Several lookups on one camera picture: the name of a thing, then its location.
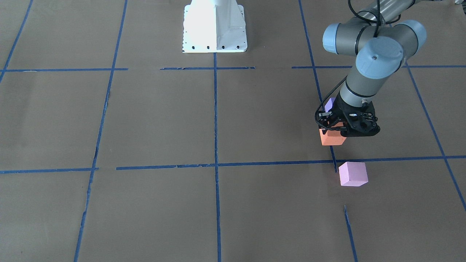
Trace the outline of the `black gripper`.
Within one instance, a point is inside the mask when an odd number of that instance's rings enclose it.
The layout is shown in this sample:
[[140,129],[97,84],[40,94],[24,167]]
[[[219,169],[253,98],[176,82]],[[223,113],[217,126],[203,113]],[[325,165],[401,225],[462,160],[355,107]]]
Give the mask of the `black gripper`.
[[380,132],[373,103],[362,107],[347,104],[340,95],[336,96],[328,112],[318,110],[318,126],[326,131],[338,131],[341,136],[374,136]]

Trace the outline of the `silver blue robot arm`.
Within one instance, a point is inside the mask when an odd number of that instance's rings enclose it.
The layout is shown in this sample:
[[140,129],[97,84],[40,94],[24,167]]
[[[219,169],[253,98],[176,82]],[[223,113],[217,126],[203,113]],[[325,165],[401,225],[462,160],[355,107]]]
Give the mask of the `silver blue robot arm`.
[[419,52],[427,39],[416,20],[400,22],[403,11],[417,0],[376,0],[345,23],[329,25],[322,44],[327,52],[355,57],[348,75],[335,87],[339,91],[329,110],[321,104],[315,121],[323,134],[374,136],[380,132],[373,98],[387,79]]

